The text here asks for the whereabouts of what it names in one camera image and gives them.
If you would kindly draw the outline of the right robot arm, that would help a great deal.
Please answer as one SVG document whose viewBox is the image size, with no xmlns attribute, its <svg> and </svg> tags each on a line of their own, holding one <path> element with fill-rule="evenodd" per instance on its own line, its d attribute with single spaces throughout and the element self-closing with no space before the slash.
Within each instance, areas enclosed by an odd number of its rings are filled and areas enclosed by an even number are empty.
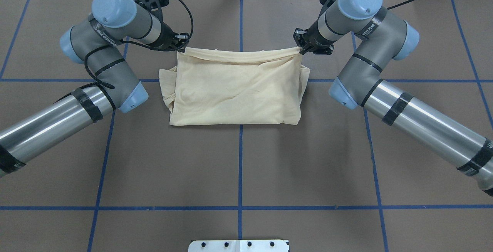
<svg viewBox="0 0 493 252">
<path fill-rule="evenodd" d="M 329 89 L 349 109 L 363 108 L 436 152 L 492 195 L 492 140 L 382 78 L 387 66 L 418 48 L 420 34 L 384 0 L 320 0 L 322 9 L 293 38 L 300 53 L 331 55 L 347 34 L 361 40 Z"/>
</svg>

